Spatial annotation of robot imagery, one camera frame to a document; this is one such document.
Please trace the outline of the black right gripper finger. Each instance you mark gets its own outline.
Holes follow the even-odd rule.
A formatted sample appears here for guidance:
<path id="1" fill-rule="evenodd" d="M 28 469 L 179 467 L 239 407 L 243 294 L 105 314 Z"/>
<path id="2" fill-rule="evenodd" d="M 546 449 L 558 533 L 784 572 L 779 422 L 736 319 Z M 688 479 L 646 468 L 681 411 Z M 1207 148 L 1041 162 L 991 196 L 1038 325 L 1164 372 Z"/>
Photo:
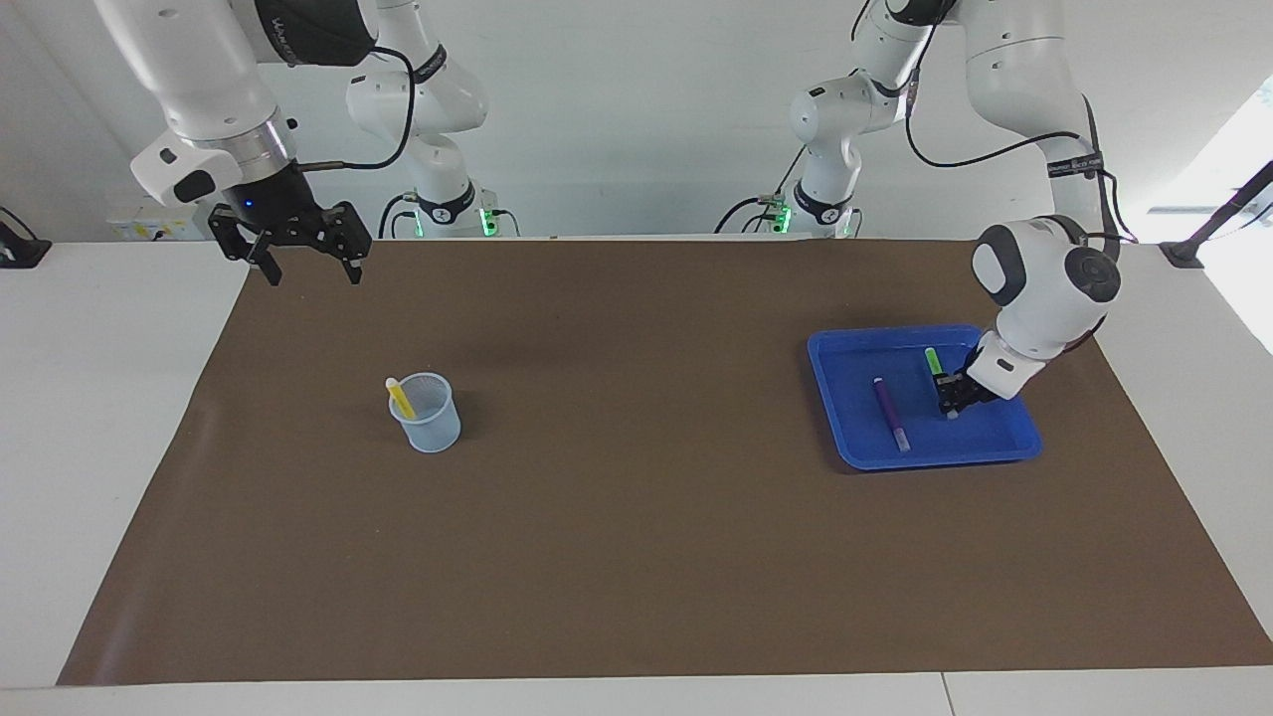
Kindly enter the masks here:
<path id="1" fill-rule="evenodd" d="M 373 237 L 359 217 L 356 208 L 341 201 L 320 211 L 321 231 L 317 250 L 327 257 L 337 259 L 353 285 L 363 279 L 363 262 L 369 257 Z"/>
<path id="2" fill-rule="evenodd" d="M 228 204 L 216 204 L 209 217 L 209 231 L 229 262 L 246 262 L 261 273 L 269 285 L 280 285 L 283 270 L 272 257 L 272 234 L 255 231 Z"/>

